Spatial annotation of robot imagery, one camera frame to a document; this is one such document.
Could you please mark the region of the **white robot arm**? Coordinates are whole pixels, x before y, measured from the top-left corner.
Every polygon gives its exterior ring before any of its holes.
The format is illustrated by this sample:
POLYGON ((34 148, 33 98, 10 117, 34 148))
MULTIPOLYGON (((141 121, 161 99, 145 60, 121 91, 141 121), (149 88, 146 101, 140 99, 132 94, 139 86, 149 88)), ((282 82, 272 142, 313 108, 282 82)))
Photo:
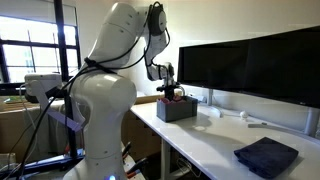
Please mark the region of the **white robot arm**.
POLYGON ((127 180, 123 167, 121 125, 136 101, 134 83, 117 71, 128 66, 130 54, 140 38, 146 47, 142 58, 148 78, 162 80, 165 97, 174 96, 174 69, 170 63, 156 64, 154 58, 169 44, 163 5, 142 8, 117 2, 108 12, 85 64, 69 86, 72 105, 90 110, 85 125, 85 157, 63 180, 127 180))

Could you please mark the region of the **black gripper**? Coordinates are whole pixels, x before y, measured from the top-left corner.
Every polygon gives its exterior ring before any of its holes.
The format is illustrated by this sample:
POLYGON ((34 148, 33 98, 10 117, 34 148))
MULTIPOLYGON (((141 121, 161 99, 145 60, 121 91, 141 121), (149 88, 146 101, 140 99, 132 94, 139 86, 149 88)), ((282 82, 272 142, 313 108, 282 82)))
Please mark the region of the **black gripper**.
POLYGON ((180 83, 176 82, 171 76, 163 79, 163 85, 156 88, 157 91, 163 92, 167 99, 172 99, 175 95, 174 90, 180 87, 180 83))

